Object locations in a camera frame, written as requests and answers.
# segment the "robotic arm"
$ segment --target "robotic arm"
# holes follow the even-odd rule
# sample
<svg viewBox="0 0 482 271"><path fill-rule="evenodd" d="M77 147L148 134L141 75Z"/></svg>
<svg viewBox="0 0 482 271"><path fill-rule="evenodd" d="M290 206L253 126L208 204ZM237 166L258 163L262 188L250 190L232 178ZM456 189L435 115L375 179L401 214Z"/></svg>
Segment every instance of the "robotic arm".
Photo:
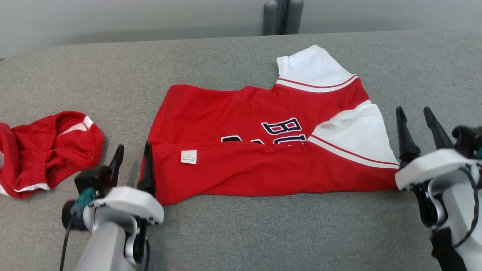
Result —
<svg viewBox="0 0 482 271"><path fill-rule="evenodd" d="M430 108L424 108L437 150L420 156L403 109L396 114L401 160L396 183L414 192L420 219L432 230L432 255L443 271L482 271L482 228L477 223L482 128L456 127L454 145Z"/></svg>
<svg viewBox="0 0 482 271"><path fill-rule="evenodd" d="M85 170L75 183L80 197L62 211L67 229L88 230L92 236L75 271L135 271L148 268L147 226L158 225L164 210L156 200L151 146L144 150L144 172L137 189L116 187L124 147L120 145L109 167ZM63 269L62 254L60 270Z"/></svg>

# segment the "red stripe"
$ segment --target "red stripe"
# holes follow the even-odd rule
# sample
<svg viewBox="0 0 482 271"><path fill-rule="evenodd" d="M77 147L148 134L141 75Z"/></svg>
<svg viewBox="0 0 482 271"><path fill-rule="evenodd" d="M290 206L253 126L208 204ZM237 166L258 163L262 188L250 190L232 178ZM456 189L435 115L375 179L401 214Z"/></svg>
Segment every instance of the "red stripe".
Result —
<svg viewBox="0 0 482 271"><path fill-rule="evenodd" d="M363 156L358 155L358 154L356 154L356 153L353 153L353 152L351 152L351 151L348 151L348 150L346 150L346 149L342 149L342 148L340 148L340 147L338 147L338 146L335 146L335 145L331 144L330 142L325 141L325 140L323 140L323 139L321 139L321 138L317 137L316 135L311 135L311 136L312 136L312 137L314 137L314 138L316 138L316 139L318 139L319 141L321 141L321 142L323 142L323 143L325 143L325 144L328 144L328 145L332 146L333 148L339 149L339 150L341 150L341 151L343 151L343 152L349 153L349 154L351 154L351 155L354 155L354 156L360 157L360 158L362 158L362 159L365 159L365 160L368 160L368 161L371 161L371 162L380 163L380 164L392 164L392 165L399 165L399 164L397 164L397 163L392 163L392 162L382 162L382 161L377 161L377 160L373 160L373 159L370 159L370 158L366 158L366 157L363 157Z"/></svg>
<svg viewBox="0 0 482 271"><path fill-rule="evenodd" d="M283 80L283 81L286 81L286 82L290 82L290 83L295 83L295 84L298 84L298 85L303 85L303 86L307 86L307 87L314 87L314 88L331 88L331 87L338 87L338 86L341 86L343 84L346 84L348 81L350 81L351 79L353 79L353 77L355 77L356 75L353 75L352 77L350 77L350 79L346 80L345 82L341 83L341 84L338 84L338 85L334 85L334 86L312 86L312 85L308 85L308 84L303 84L303 83L300 83L300 82L296 82L296 81L291 81L291 80L288 80L288 79L284 79L284 78L278 78L278 80Z"/></svg>

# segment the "white tag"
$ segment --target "white tag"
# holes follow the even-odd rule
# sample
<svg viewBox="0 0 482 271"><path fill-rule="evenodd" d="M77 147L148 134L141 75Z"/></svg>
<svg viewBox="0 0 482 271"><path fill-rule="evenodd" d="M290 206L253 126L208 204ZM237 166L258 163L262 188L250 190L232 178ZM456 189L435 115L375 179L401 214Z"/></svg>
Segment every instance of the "white tag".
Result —
<svg viewBox="0 0 482 271"><path fill-rule="evenodd" d="M181 163L196 164L197 161L198 151L196 149L181 151Z"/></svg>

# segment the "gray table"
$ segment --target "gray table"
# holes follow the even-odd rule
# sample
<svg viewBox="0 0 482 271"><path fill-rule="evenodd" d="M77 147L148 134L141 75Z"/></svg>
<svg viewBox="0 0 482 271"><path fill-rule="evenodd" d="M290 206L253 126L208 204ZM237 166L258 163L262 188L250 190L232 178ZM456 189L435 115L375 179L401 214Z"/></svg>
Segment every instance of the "gray table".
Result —
<svg viewBox="0 0 482 271"><path fill-rule="evenodd" d="M0 122L31 123L63 110L88 114L106 135L103 161L125 145L120 184L133 186L150 125L172 84L270 88L276 57L313 44L357 73L397 149L404 107L423 152L434 150L422 108L447 131L481 124L482 36L377 32L88 44L28 52L0 62ZM71 176L24 200L0 196L0 270L56 270ZM150 228L151 270L439 270L413 195L403 192L201 195L165 208ZM72 232L65 270L89 237Z"/></svg>

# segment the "red jersey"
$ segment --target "red jersey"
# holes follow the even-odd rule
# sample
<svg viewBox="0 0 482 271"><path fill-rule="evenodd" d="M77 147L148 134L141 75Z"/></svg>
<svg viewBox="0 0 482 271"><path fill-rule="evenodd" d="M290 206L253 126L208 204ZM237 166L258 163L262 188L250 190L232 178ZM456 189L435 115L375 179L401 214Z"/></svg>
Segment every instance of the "red jersey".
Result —
<svg viewBox="0 0 482 271"><path fill-rule="evenodd" d="M395 189L398 163L360 79L314 45L271 90L172 86L149 132L157 199Z"/></svg>

